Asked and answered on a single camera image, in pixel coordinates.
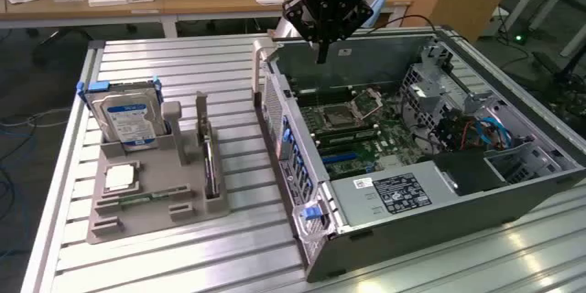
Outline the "wooden desk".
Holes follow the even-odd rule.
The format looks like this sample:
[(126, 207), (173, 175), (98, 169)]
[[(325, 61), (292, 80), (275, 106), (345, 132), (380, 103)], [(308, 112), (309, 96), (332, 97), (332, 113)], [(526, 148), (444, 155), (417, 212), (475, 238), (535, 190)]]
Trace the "wooden desk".
[(37, 0), (13, 5), (0, 0), (0, 29), (157, 23), (165, 37), (173, 38), (179, 21), (280, 15), (279, 5), (261, 5), (255, 0), (153, 0), (104, 7), (92, 7), (81, 1)]

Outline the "black RAM slot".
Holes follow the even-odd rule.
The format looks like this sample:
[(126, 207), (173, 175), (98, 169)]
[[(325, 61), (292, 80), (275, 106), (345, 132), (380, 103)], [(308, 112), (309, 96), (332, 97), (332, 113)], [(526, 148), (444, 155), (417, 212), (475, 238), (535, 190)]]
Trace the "black RAM slot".
[(351, 97), (347, 91), (313, 91), (311, 93), (296, 93), (299, 100), (317, 99), (320, 102), (344, 102)]
[(369, 127), (352, 127), (335, 130), (323, 130), (320, 132), (315, 132), (315, 137), (321, 139), (327, 136), (333, 136), (339, 134), (351, 136), (353, 136), (355, 134), (365, 134), (365, 136), (372, 136), (375, 134), (375, 129)]

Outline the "metal socket cover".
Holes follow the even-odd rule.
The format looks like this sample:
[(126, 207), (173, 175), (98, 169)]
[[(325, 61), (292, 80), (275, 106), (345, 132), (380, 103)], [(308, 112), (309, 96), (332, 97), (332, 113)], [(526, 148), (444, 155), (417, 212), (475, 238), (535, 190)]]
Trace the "metal socket cover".
[(372, 88), (364, 89), (349, 101), (349, 108), (353, 116), (364, 120), (383, 107), (379, 92)]

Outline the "perforated metal disk bay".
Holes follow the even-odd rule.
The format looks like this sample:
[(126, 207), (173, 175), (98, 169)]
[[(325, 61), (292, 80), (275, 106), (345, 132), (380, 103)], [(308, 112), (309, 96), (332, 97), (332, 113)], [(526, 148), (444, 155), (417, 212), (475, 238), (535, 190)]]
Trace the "perforated metal disk bay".
[(403, 77), (400, 92), (413, 123), (428, 129), (437, 126), (452, 109), (464, 110), (468, 92), (437, 67), (421, 63), (411, 65)]

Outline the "CPU socket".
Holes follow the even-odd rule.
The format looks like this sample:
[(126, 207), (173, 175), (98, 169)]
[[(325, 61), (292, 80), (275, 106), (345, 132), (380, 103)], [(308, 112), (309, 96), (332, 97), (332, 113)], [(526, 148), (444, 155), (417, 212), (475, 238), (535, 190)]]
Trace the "CPU socket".
[(355, 124), (353, 114), (345, 105), (323, 108), (323, 114), (327, 122), (336, 128)]

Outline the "green motherboard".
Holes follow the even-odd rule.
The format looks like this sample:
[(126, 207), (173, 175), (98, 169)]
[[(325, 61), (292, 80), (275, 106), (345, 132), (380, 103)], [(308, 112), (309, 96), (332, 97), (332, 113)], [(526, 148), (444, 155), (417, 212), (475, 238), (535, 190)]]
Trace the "green motherboard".
[[(323, 108), (345, 105), (349, 108), (349, 101), (367, 88), (379, 92), (383, 107), (364, 120), (355, 116), (355, 124), (345, 127), (333, 127), (325, 120)], [(344, 102), (320, 102), (317, 99), (299, 100), (296, 104), (301, 113), (309, 136), (313, 140), (319, 157), (356, 153), (357, 157), (352, 161), (343, 161), (324, 165), (329, 179), (336, 180), (377, 172), (384, 169), (379, 158), (381, 156), (396, 155), (403, 165), (420, 163), (429, 159), (429, 155), (436, 151), (437, 145), (424, 136), (423, 128), (415, 124), (407, 125), (401, 116), (407, 114), (405, 103), (399, 93), (388, 84), (369, 84), (360, 86), (339, 86), (331, 89), (304, 89), (296, 93), (311, 93), (313, 91), (347, 91), (351, 97)], [(315, 132), (335, 130), (352, 127), (369, 127), (375, 129), (372, 136), (365, 134), (333, 135), (321, 139), (315, 137)]]

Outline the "blue expansion slot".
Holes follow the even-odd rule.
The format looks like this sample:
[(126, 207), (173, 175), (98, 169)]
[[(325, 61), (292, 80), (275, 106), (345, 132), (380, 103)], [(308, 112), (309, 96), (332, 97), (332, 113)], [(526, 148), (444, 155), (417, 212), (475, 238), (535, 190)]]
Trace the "blue expansion slot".
[(321, 162), (324, 165), (327, 165), (327, 164), (339, 163), (343, 161), (352, 161), (352, 160), (355, 160), (356, 157), (357, 157), (357, 154), (353, 152), (347, 153), (347, 154), (329, 155), (329, 156), (321, 157)]

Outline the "black chair base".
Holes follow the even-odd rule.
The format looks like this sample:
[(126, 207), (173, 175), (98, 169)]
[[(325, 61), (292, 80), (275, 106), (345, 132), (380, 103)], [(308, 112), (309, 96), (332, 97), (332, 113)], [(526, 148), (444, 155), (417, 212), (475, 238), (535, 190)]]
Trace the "black chair base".
[(543, 52), (534, 51), (532, 55), (534, 65), (546, 71), (544, 75), (538, 78), (538, 90), (547, 97), (572, 99), (586, 96), (586, 77), (574, 73), (579, 60), (586, 55), (586, 46), (579, 49), (563, 68)]

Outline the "hard disk in blue caddy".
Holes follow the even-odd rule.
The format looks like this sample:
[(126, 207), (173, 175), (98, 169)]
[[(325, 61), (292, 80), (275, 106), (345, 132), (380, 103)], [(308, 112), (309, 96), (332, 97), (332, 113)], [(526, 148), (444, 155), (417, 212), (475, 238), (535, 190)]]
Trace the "hard disk in blue caddy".
[(106, 143), (118, 142), (126, 152), (157, 147), (156, 138), (168, 133), (157, 78), (128, 83), (78, 82), (76, 92), (92, 112)]

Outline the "open metal disk bay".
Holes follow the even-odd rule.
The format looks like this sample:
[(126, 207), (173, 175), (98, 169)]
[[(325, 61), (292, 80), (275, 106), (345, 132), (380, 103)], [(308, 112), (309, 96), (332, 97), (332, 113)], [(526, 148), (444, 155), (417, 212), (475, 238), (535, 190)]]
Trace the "open metal disk bay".
[(506, 150), (488, 150), (484, 152), (484, 158), (508, 184), (522, 183), (562, 173), (564, 170), (559, 162), (532, 141)]

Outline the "grey parts rack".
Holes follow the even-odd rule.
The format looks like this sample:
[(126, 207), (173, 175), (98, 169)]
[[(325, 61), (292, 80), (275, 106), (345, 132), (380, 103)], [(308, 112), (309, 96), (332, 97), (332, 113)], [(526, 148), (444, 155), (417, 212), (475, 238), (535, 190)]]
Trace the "grey parts rack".
[[(220, 195), (207, 199), (196, 129), (179, 128), (179, 102), (163, 103), (161, 116), (171, 124), (171, 132), (156, 138), (156, 148), (126, 152), (117, 142), (100, 144), (85, 237), (89, 244), (221, 218), (229, 213), (215, 127), (211, 125)], [(134, 167), (133, 183), (126, 189), (106, 191), (106, 170), (117, 165)], [(126, 205), (117, 202), (124, 196), (163, 191), (169, 197), (160, 201)]]

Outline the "grey power supply unit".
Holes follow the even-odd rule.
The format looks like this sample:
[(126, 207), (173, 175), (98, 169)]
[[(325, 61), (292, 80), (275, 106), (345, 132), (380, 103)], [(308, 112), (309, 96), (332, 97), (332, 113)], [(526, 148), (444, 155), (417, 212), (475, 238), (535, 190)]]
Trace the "grey power supply unit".
[(432, 161), (331, 181), (352, 229), (381, 226), (407, 235), (429, 232), (435, 212), (459, 199), (456, 187)]

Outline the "silver CPU chip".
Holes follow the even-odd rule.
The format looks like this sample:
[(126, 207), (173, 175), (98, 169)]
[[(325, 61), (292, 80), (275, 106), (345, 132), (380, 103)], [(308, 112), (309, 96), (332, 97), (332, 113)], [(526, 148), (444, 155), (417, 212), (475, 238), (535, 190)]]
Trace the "silver CPU chip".
[(112, 166), (106, 170), (106, 181), (104, 188), (106, 191), (126, 189), (133, 183), (134, 167), (132, 165)]

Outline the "green RAM stick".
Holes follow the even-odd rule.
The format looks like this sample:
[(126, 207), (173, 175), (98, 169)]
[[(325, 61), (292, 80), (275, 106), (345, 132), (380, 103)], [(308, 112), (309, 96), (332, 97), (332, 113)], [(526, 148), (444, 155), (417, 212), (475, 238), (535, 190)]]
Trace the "green RAM stick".
[(153, 192), (153, 193), (144, 193), (144, 194), (136, 194), (130, 196), (124, 196), (117, 199), (117, 202), (120, 205), (126, 204), (140, 204), (145, 202), (155, 202), (164, 200), (169, 197), (169, 193), (167, 191), (163, 192)]

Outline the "dark grey PC case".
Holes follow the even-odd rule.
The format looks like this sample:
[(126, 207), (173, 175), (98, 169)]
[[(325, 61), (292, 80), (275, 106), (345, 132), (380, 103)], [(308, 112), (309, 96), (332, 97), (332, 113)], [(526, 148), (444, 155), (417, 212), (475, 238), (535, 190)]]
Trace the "dark grey PC case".
[[(287, 219), (305, 278), (315, 282), (515, 221), (550, 196), (586, 179), (586, 140), (539, 104), (475, 48), (444, 28), (388, 29), (333, 43), (325, 63), (300, 38), (260, 38), (253, 49), (253, 91)], [(437, 67), (468, 92), (428, 129), (436, 143), (427, 161), (458, 185), (459, 199), (441, 207), (427, 234), (393, 233), (381, 226), (352, 229), (333, 199), (331, 180), (296, 104), (296, 91), (388, 84), (400, 94), (411, 65)], [(508, 184), (484, 152), (535, 142), (563, 172)], [(301, 210), (319, 206), (305, 221)]]

